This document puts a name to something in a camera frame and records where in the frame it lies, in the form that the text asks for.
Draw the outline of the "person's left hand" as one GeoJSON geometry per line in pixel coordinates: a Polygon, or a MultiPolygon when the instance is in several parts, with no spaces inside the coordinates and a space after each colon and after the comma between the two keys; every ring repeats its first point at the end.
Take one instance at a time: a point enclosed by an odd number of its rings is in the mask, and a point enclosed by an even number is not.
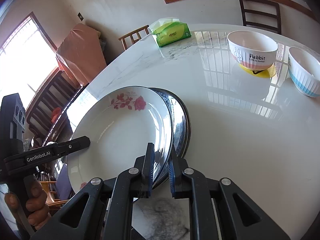
{"type": "MultiPolygon", "coordinates": [[[[33,180],[30,186],[30,191],[32,197],[26,202],[26,208],[31,214],[28,216],[28,222],[30,225],[34,226],[36,230],[39,230],[46,222],[51,218],[49,213],[49,207],[46,204],[47,194],[43,190],[40,182],[38,180],[33,180]]],[[[8,206],[16,222],[24,226],[21,219],[18,216],[18,199],[13,193],[6,193],[4,195],[4,201],[8,206]]]]}

